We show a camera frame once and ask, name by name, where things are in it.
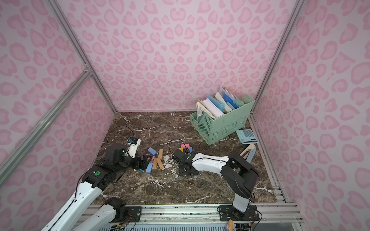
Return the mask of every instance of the calculator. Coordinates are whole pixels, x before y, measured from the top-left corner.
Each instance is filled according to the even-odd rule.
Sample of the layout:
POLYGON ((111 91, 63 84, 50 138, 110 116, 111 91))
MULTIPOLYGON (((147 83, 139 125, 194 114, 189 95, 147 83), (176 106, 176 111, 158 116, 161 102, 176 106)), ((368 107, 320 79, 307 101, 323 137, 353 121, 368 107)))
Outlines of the calculator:
POLYGON ((237 130, 236 134, 238 135, 240 143, 243 145, 259 143, 251 129, 237 130))

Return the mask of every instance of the light blue block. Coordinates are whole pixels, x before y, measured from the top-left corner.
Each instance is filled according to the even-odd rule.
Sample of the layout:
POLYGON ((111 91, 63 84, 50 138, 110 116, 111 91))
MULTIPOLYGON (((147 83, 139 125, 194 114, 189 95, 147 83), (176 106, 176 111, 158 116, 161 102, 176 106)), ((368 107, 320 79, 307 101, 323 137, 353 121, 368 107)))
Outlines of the light blue block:
POLYGON ((153 149, 153 148, 149 148, 148 151, 150 152, 150 154, 152 154, 153 156, 155 156, 155 154, 157 154, 157 152, 153 149))
POLYGON ((151 173, 152 172, 152 168, 153 168, 153 163, 149 163, 146 172, 147 173, 151 173))

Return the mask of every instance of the green plastic file organizer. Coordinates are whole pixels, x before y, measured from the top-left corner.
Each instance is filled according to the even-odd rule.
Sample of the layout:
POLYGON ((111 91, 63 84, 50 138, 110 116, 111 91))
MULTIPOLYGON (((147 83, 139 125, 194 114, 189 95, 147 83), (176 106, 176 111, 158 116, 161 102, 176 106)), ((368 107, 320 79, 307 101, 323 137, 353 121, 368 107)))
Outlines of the green plastic file organizer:
POLYGON ((205 142, 211 145, 244 127, 254 102, 253 98, 245 94, 241 102, 235 102, 239 108, 217 119, 212 119, 207 113, 203 113, 199 123, 196 120, 196 112, 194 112, 190 115, 190 122, 205 142))

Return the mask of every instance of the dark marble surface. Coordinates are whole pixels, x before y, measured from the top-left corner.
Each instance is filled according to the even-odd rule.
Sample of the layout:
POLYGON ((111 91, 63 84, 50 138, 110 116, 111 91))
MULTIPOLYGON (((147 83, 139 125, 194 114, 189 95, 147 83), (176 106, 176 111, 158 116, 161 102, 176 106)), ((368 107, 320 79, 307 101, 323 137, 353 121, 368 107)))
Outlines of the dark marble surface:
MULTIPOLYGON (((239 143, 236 133, 222 139, 211 146, 200 137, 190 123, 191 112, 135 112, 118 113, 113 119, 110 130, 119 125, 126 125, 135 132, 135 137, 141 139, 137 154, 142 156, 152 147, 157 152, 164 149, 163 170, 152 170, 152 173, 142 173, 128 169, 124 176, 115 184, 110 184, 103 196, 99 196, 92 204, 100 205, 112 196, 120 197, 127 204, 184 204, 184 203, 230 203, 234 192, 227 182, 218 174, 200 172, 195 176, 178 175, 178 165, 172 160, 168 150, 168 142, 180 138, 190 143, 194 151, 212 156, 228 156, 231 153, 241 153, 246 145, 239 143)), ((124 143, 132 136, 129 129, 123 127, 113 131, 109 143, 124 143)), ((103 143, 95 161, 105 153, 103 143)), ((171 142, 171 151, 180 147, 180 141, 171 142)), ((259 179, 255 186, 257 202, 275 202, 271 193, 269 181, 263 160, 257 149, 252 165, 259 171, 259 179)))

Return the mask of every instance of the aluminum frame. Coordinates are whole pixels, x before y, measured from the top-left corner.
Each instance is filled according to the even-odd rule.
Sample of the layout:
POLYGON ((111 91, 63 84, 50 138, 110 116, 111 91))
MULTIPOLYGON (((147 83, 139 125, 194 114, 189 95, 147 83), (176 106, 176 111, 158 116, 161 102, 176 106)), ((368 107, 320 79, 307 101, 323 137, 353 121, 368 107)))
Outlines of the aluminum frame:
MULTIPOLYGON (((252 203, 262 213, 260 223, 302 223, 302 215, 295 203, 252 203)), ((147 204, 142 206, 138 225, 153 224, 227 224, 220 221, 217 208, 231 204, 147 204)), ((99 205, 89 206, 76 225, 81 224, 98 211, 99 205)))
POLYGON ((257 107, 259 104, 260 100, 262 99, 263 92, 265 91, 267 84, 272 76, 272 73, 280 59, 281 54, 283 53, 284 47, 287 44, 290 35, 292 34, 292 31, 295 27, 295 25, 298 22, 299 16, 302 14, 303 9, 305 8, 305 5, 307 3, 307 0, 297 0, 296 4, 292 10, 292 13, 289 17, 288 23, 284 29, 283 35, 277 45, 277 48, 275 50, 275 53, 271 59, 271 62, 267 68, 266 74, 262 80, 261 86, 258 89, 257 96, 256 96, 256 101, 252 107, 252 112, 254 109, 257 107))
POLYGON ((267 146, 265 145, 266 141, 263 138, 261 129, 252 114, 249 115, 248 121, 250 123, 250 126, 252 127, 252 130, 255 133, 255 136, 259 140, 259 144, 257 145, 258 150, 259 150, 259 153, 261 154, 263 163, 265 164, 267 175, 269 176, 272 188, 275 190, 276 200, 278 202, 286 202, 288 200, 287 200, 285 189, 283 187, 283 184, 281 183, 281 180, 275 168, 275 165, 273 164, 272 159, 270 158, 267 146))
POLYGON ((16 149, 10 154, 6 162, 0 168, 0 187, 6 182, 18 165, 23 161, 28 152, 40 140, 46 130, 63 111, 66 105, 86 82, 92 76, 92 71, 86 68, 77 80, 67 89, 66 92, 55 102, 52 108, 44 115, 42 119, 33 127, 32 131, 22 141, 16 149))
POLYGON ((76 53, 78 57, 81 59, 81 61, 85 64, 86 68, 90 68, 93 73, 93 80, 95 84, 97 85, 99 91, 103 95, 103 98, 108 103, 109 107, 113 111, 113 113, 117 113, 117 109, 114 106, 114 103, 112 99, 109 97, 108 92, 104 88, 103 84, 100 81, 100 78, 98 77, 98 74, 96 73, 93 65, 87 58, 87 55, 85 54, 80 42, 77 39, 77 36, 72 30, 71 25, 69 24, 66 16, 64 15, 62 9, 60 8, 59 3, 56 0, 45 0, 46 4, 49 6, 51 12, 54 14, 55 18, 58 20, 60 26, 62 27, 65 35, 68 37, 69 41, 71 42, 72 46, 76 50, 76 53))

